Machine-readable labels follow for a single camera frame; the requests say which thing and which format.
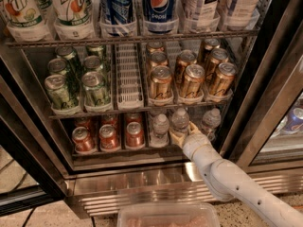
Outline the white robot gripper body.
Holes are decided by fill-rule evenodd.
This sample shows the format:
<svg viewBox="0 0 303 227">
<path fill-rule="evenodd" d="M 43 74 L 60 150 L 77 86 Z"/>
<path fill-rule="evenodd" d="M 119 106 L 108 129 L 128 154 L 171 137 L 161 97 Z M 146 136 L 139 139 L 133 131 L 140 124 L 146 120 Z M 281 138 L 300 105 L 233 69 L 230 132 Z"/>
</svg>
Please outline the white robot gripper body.
<svg viewBox="0 0 303 227">
<path fill-rule="evenodd" d="M 222 158 L 208 138 L 200 132 L 186 138 L 183 152 L 202 171 L 207 171 L 214 162 Z"/>
</svg>

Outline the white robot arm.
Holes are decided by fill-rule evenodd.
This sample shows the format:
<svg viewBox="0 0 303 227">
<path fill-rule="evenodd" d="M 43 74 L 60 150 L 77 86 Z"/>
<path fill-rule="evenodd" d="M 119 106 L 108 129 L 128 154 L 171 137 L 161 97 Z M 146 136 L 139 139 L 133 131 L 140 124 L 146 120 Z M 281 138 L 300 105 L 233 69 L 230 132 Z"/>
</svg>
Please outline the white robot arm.
<svg viewBox="0 0 303 227">
<path fill-rule="evenodd" d="M 170 127 L 169 135 L 172 143 L 196 165 L 217 200 L 244 202 L 270 227 L 303 227 L 300 212 L 257 184 L 236 164 L 224 159 L 194 123 L 189 122 L 184 132 Z"/>
</svg>

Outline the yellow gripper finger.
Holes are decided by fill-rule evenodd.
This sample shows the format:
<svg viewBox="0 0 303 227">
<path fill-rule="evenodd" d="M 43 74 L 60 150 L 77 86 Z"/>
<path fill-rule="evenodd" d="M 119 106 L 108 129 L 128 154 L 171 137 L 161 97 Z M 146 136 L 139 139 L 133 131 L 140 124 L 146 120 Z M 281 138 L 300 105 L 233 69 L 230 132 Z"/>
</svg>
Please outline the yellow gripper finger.
<svg viewBox="0 0 303 227">
<path fill-rule="evenodd" d="M 186 135 L 179 131 L 170 131 L 169 132 L 171 143 L 173 145 L 178 146 L 179 148 L 182 148 L 186 139 Z"/>
<path fill-rule="evenodd" d="M 198 129 L 198 127 L 193 123 L 189 122 L 189 134 L 196 134 L 200 133 L 201 131 Z"/>
</svg>

